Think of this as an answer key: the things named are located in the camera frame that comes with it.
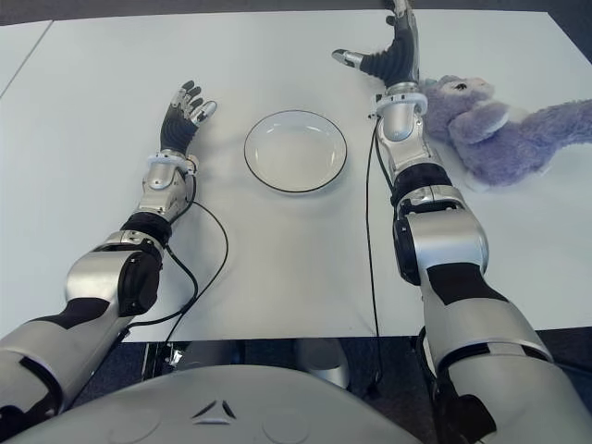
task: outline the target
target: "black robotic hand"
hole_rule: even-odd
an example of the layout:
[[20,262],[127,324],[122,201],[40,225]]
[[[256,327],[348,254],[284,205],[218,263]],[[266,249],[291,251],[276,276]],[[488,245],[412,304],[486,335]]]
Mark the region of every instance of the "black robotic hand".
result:
[[343,65],[378,77],[387,88],[406,81],[419,81],[415,16],[406,0],[393,3],[394,15],[387,18],[387,23],[394,28],[395,36],[386,51],[365,55],[337,49],[332,54]]
[[183,84],[174,95],[160,129],[160,149],[185,155],[197,129],[216,111],[216,102],[199,97],[202,89],[193,80]]

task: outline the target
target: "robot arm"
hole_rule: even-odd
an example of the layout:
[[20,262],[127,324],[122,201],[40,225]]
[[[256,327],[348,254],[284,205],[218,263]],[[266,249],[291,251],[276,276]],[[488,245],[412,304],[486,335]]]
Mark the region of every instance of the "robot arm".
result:
[[437,376],[435,407],[446,438],[463,443],[589,442],[592,421],[569,379],[516,306],[484,280],[485,232],[424,140],[421,116],[427,102],[419,93],[417,54],[410,62],[411,44],[402,43],[417,42],[406,3],[395,2],[391,22],[403,37],[395,37],[388,51],[360,55],[338,50],[333,56],[387,86],[377,104],[376,144],[379,155],[388,159],[399,270],[422,292]]
[[216,111],[199,87],[175,94],[149,159],[143,196],[123,227],[70,269],[66,308],[33,319],[0,340],[0,441],[66,409],[121,331],[156,301],[173,223],[195,196],[197,160],[187,148]]

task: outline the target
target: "purple plush toy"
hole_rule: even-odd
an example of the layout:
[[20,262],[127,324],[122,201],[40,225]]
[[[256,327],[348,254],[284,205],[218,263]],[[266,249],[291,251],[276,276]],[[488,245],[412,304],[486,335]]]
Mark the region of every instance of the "purple plush toy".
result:
[[425,129],[455,147],[471,188],[512,185],[545,172],[564,146],[592,142],[592,100],[515,116],[514,109],[491,100],[493,92],[482,79],[454,76],[424,91],[429,103]]

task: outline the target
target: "black cable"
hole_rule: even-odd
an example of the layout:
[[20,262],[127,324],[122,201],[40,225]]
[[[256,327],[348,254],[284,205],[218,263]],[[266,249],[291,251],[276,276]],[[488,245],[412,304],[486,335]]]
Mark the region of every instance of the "black cable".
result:
[[[170,256],[170,258],[175,262],[175,264],[177,264],[181,268],[181,270],[183,270],[185,272],[185,274],[189,277],[189,279],[191,279],[191,282],[193,283],[193,295],[191,296],[190,300],[195,298],[197,295],[197,292],[199,290],[199,285],[197,283],[197,279],[195,278],[195,275],[191,272],[191,270],[187,266],[185,266],[185,264],[183,264],[181,262],[181,260],[177,257],[177,255],[173,253],[173,251],[169,245],[165,246],[165,250],[168,253],[168,255]],[[158,319],[153,319],[151,321],[132,322],[122,331],[122,334],[125,337],[128,335],[131,328],[153,326],[155,324],[160,324],[162,322],[166,322],[169,319],[172,319],[176,316],[181,315],[183,313],[184,307],[185,307],[185,305],[183,305],[181,308],[179,308],[175,313],[171,313],[171,314],[164,316],[164,317],[159,317]]]
[[377,140],[376,132],[378,130],[378,122],[376,122],[374,126],[374,131],[372,132],[372,139],[370,141],[370,151],[368,152],[368,165],[366,167],[366,205],[365,205],[365,224],[366,224],[366,241],[368,244],[368,265],[370,268],[370,288],[372,291],[372,307],[374,309],[374,326],[376,329],[376,358],[378,363],[378,368],[376,370],[375,376],[373,381],[368,385],[366,388],[366,395],[369,397],[375,397],[378,393],[378,384],[382,380],[383,375],[383,364],[382,364],[382,350],[380,346],[380,329],[378,327],[378,312],[376,309],[376,290],[374,285],[374,263],[372,261],[372,243],[370,242],[370,165],[372,162],[372,144],[374,141]]
[[[200,208],[202,208],[218,224],[218,226],[222,230],[222,234],[224,235],[224,242],[226,244],[226,247],[225,247],[226,250],[224,252],[224,259],[222,260],[222,264],[220,264],[220,267],[214,273],[214,275],[212,276],[212,278],[205,285],[205,287],[203,287],[203,290],[200,291],[199,293],[197,293],[197,291],[195,291],[194,295],[191,296],[191,298],[187,301],[187,303],[185,303],[185,305],[183,305],[183,307],[180,309],[180,311],[181,311],[180,316],[177,318],[177,321],[175,321],[175,325],[170,329],[170,332],[168,333],[168,336],[165,339],[165,343],[169,342],[169,340],[173,336],[173,333],[175,332],[175,329],[177,328],[177,326],[179,325],[179,323],[183,319],[183,316],[187,312],[190,311],[190,309],[193,307],[193,305],[202,297],[202,295],[207,291],[207,289],[209,289],[210,286],[214,283],[214,281],[216,280],[216,278],[218,277],[218,275],[220,274],[220,272],[224,268],[224,265],[226,265],[226,261],[228,260],[228,234],[226,232],[226,229],[224,228],[224,226],[222,225],[222,223],[220,222],[220,220],[214,215],[214,213],[212,213],[210,210],[208,210],[205,206],[203,206],[202,204],[197,203],[195,201],[191,201],[191,203],[199,206]],[[179,261],[179,262],[177,262],[177,264],[179,266],[181,266],[182,263]],[[191,273],[191,271],[189,271],[189,269],[187,267],[185,267],[185,265],[181,266],[181,268],[183,268],[183,270],[186,271],[186,273],[188,273],[188,275]]]
[[[190,162],[193,164],[193,171],[195,171],[197,169],[197,166],[193,163],[193,161],[190,160]],[[173,216],[173,218],[170,219],[169,224],[171,226],[173,225],[173,223],[177,222],[177,220],[179,220],[181,216],[183,216],[185,213],[189,211],[189,209],[191,208],[191,203],[195,201],[195,194],[197,194],[197,181],[195,180],[195,176],[191,176],[191,178],[193,179],[193,191],[191,192],[191,198],[187,202],[187,206],[183,208],[182,211],[180,211],[176,216]]]
[[424,349],[424,339],[426,339],[426,327],[422,327],[415,339],[415,354],[417,355],[417,361],[424,375],[427,389],[430,393],[430,399],[434,402],[436,399],[436,390],[438,388],[436,376],[432,373],[427,363],[426,349]]
[[[204,291],[206,291],[208,289],[208,287],[210,287],[210,285],[212,284],[213,280],[217,277],[217,275],[220,273],[221,268],[224,266],[224,264],[226,263],[227,257],[228,257],[228,235],[226,233],[226,230],[224,229],[224,227],[222,226],[222,224],[220,223],[220,221],[217,219],[216,216],[214,216],[214,214],[208,210],[207,208],[205,208],[203,205],[201,205],[200,203],[197,203],[195,201],[191,201],[193,204],[198,205],[199,207],[201,207],[205,212],[207,212],[214,220],[215,222],[218,224],[218,226],[222,229],[222,233],[224,234],[224,238],[225,238],[225,242],[226,242],[226,253],[225,253],[225,257],[224,257],[224,262],[222,263],[222,265],[220,266],[220,268],[218,268],[218,271],[216,272],[216,274],[214,275],[214,277],[210,280],[210,282],[208,282],[208,284],[205,286],[205,288],[202,290],[201,293],[198,294],[199,291],[199,285],[197,283],[197,279],[195,278],[195,275],[190,271],[190,269],[185,266],[185,264],[183,264],[183,262],[175,255],[175,253],[172,251],[172,249],[170,248],[169,245],[167,245],[165,247],[166,252],[170,255],[171,259],[175,262],[175,264],[177,264],[184,272],[185,274],[189,277],[189,279],[191,279],[191,282],[193,283],[193,294],[192,296],[189,298],[189,300],[187,302],[185,302],[185,304],[179,308],[175,313],[172,314],[168,314],[167,316],[164,317],[159,317],[158,319],[153,319],[150,321],[139,321],[139,322],[132,322],[131,324],[129,324],[126,328],[124,328],[124,330],[121,332],[121,337],[125,338],[129,332],[130,329],[134,328],[134,327],[146,327],[146,326],[153,326],[155,324],[161,324],[163,322],[166,322],[170,319],[173,319],[177,316],[180,315],[180,317],[184,316],[185,313],[187,313],[189,311],[189,309],[191,309],[191,307],[195,304],[195,302],[197,302],[197,300],[200,298],[200,296],[204,293]],[[177,320],[177,322],[175,323],[175,325],[173,326],[171,333],[166,337],[166,342],[168,342],[168,340],[170,339],[170,336],[172,335],[172,331],[174,331],[174,329],[177,327],[177,325],[179,324],[180,319]]]
[[382,170],[382,174],[385,177],[385,180],[387,181],[387,185],[388,185],[388,189],[390,190],[390,194],[394,194],[395,193],[395,186],[390,181],[389,172],[387,171],[387,168],[385,167],[385,163],[382,160],[382,154],[380,153],[380,148],[378,147],[377,129],[378,129],[378,124],[380,123],[381,119],[382,119],[382,117],[379,117],[378,121],[376,122],[374,133],[372,134],[372,143],[374,144],[374,147],[376,150],[376,157],[378,158],[378,163],[380,164],[380,169]]

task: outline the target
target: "tabletop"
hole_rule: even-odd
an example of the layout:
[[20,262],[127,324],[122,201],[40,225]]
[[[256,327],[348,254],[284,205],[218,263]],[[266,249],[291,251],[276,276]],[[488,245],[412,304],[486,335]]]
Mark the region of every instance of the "tabletop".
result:
[[50,24],[47,20],[0,26],[0,98]]
[[[174,339],[353,337],[374,334],[364,232],[370,98],[382,88],[331,59],[336,48],[373,52],[392,30],[386,11],[202,14],[55,22],[0,101],[0,335],[63,307],[64,278],[137,204],[170,95],[197,79],[216,115],[191,152],[198,200],[227,228],[228,266]],[[416,11],[424,77],[479,76],[500,100],[535,111],[590,98],[592,67],[544,13]],[[348,144],[344,170],[305,195],[268,189],[242,153],[249,129],[283,109],[333,121]],[[489,283],[535,328],[592,325],[590,146],[559,153],[544,178],[476,194],[440,151],[484,225]],[[392,208],[373,165],[371,231],[381,333],[416,334],[418,289],[397,274]],[[171,241],[205,282],[223,238],[198,209]],[[191,283],[165,260],[159,299],[141,320],[166,315]],[[134,329],[162,340],[170,324]]]

